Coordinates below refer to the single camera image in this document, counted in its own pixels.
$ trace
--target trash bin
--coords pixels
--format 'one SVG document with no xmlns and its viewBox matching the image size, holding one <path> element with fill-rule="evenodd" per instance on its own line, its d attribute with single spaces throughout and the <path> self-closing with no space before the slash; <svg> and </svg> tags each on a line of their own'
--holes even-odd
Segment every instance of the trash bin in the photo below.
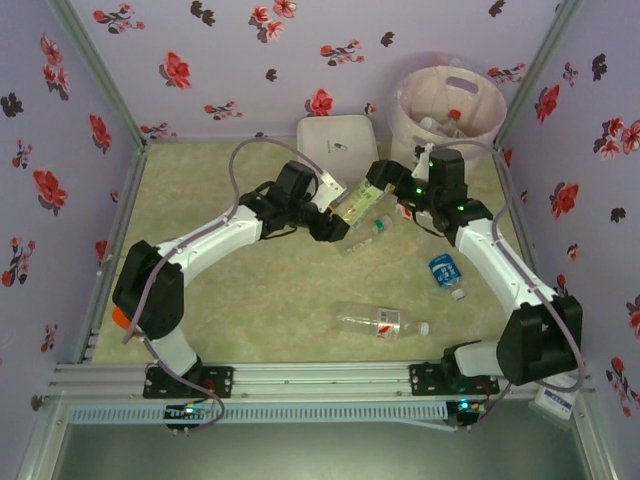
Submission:
<svg viewBox="0 0 640 480">
<path fill-rule="evenodd" d="M 417 145 L 442 145 L 459 140 L 436 131 L 425 130 L 419 123 L 431 117 L 446 122 L 451 110 L 461 115 L 458 128 L 468 140 L 492 145 L 507 115 L 507 103 L 498 88 L 483 76 L 465 68 L 435 66 L 417 70 L 403 80 L 393 96 L 389 119 L 393 139 L 391 158 L 405 165 L 413 161 Z M 471 145 L 452 147 L 462 153 L 466 171 L 486 152 Z"/>
</svg>

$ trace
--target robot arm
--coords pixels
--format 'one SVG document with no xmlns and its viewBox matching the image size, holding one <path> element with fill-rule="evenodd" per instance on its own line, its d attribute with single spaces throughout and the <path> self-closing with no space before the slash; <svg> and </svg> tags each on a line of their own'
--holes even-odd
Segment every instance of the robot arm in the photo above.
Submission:
<svg viewBox="0 0 640 480">
<path fill-rule="evenodd" d="M 580 304 L 574 297 L 557 297 L 504 242 L 503 248 L 516 259 L 528 283 L 507 260 L 492 236 L 493 215 L 482 202 L 467 196 L 464 160 L 458 151 L 431 152 L 428 165 L 427 181 L 397 162 L 380 160 L 372 164 L 367 179 L 380 190 L 391 184 L 398 202 L 409 210 L 428 211 L 436 229 L 475 265 L 509 318 L 498 342 L 445 350 L 442 365 L 450 383 L 455 385 L 461 376 L 489 375 L 505 376 L 514 385 L 522 385 L 576 368 L 568 342 L 534 289 L 559 313 L 578 346 Z"/>
<path fill-rule="evenodd" d="M 117 306 L 114 320 L 128 328 L 151 271 L 162 257 L 186 239 L 222 226 L 179 248 L 159 270 L 137 324 L 156 355 L 171 371 L 189 382 L 198 383 L 200 359 L 188 344 L 179 323 L 184 314 L 184 289 L 202 271 L 246 245 L 269 239 L 274 232 L 289 227 L 309 229 L 317 241 L 335 242 L 344 238 L 349 226 L 328 212 L 345 188 L 327 172 L 316 174 L 298 162 L 287 163 L 275 182 L 267 182 L 240 197 L 232 209 L 195 231 L 153 247 L 141 241 L 133 245 L 113 292 Z"/>
</svg>

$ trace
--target blue bottle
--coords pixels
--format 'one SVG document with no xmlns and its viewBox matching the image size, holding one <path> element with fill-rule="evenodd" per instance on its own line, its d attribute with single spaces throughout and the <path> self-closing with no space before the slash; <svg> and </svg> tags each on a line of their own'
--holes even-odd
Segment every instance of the blue bottle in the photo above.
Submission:
<svg viewBox="0 0 640 480">
<path fill-rule="evenodd" d="M 434 258 L 429 263 L 429 270 L 433 273 L 438 286 L 449 290 L 454 300 L 461 300 L 465 297 L 464 290 L 460 287 L 462 275 L 460 275 L 460 270 L 451 255 L 445 253 Z"/>
</svg>

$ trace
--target white cable tray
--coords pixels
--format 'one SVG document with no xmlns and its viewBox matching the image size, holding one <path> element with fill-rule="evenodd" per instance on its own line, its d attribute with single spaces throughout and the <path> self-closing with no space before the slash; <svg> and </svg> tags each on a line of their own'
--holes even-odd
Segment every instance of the white cable tray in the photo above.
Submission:
<svg viewBox="0 0 640 480">
<path fill-rule="evenodd" d="M 225 405 L 223 423 L 331 423 L 394 422 L 447 419 L 446 402 L 354 402 Z M 77 405 L 74 425 L 143 425 L 206 421 L 210 413 L 188 420 L 165 419 L 165 405 Z"/>
</svg>

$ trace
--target floral wallpaper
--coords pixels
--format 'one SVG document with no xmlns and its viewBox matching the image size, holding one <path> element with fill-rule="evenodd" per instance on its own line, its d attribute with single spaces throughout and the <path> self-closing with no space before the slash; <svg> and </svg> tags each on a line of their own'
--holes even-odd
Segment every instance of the floral wallpaper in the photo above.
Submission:
<svg viewBox="0 0 640 480">
<path fill-rule="evenodd" d="M 74 360 L 108 257 L 96 242 L 110 234 L 135 147 L 46 3 L 2 6 L 0 477 L 11 480 L 54 366 Z M 128 16 L 117 12 L 105 13 L 115 28 Z"/>
<path fill-rule="evenodd" d="M 638 3 L 587 2 L 505 146 L 542 277 L 584 308 L 621 478 L 640 471 L 638 18 Z"/>
<path fill-rule="evenodd" d="M 142 135 L 161 141 L 292 136 L 308 115 L 363 113 L 388 133 L 390 92 L 434 52 L 473 63 L 510 100 L 558 0 L 71 4 Z"/>
</svg>

